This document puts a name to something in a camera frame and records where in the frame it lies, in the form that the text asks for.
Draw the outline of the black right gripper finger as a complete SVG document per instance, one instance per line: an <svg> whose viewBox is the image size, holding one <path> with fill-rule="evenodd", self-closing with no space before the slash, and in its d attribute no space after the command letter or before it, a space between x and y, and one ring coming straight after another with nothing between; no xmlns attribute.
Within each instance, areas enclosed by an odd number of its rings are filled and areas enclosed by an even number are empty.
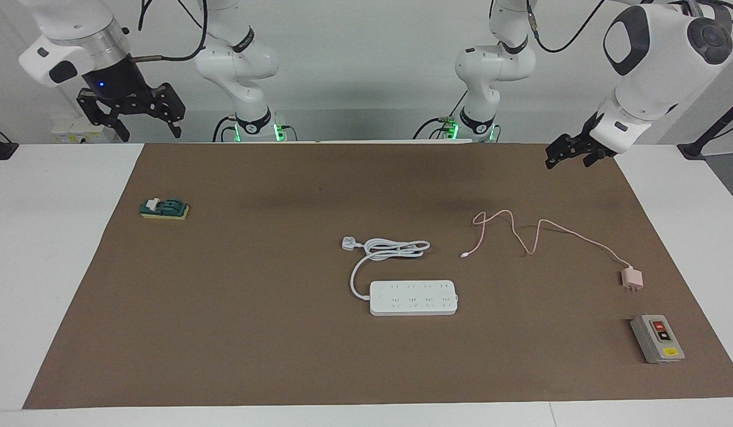
<svg viewBox="0 0 733 427"><path fill-rule="evenodd" d="M169 83L162 83L151 89L151 98L146 105L146 112L152 118L165 122L175 138L180 138L182 129L180 122L186 114L186 106Z"/></svg>
<svg viewBox="0 0 733 427"><path fill-rule="evenodd" d="M119 103L100 99L91 89L80 89L77 94L77 103L92 125L103 125L113 130L123 142L130 140L129 130L119 119L122 114Z"/></svg>

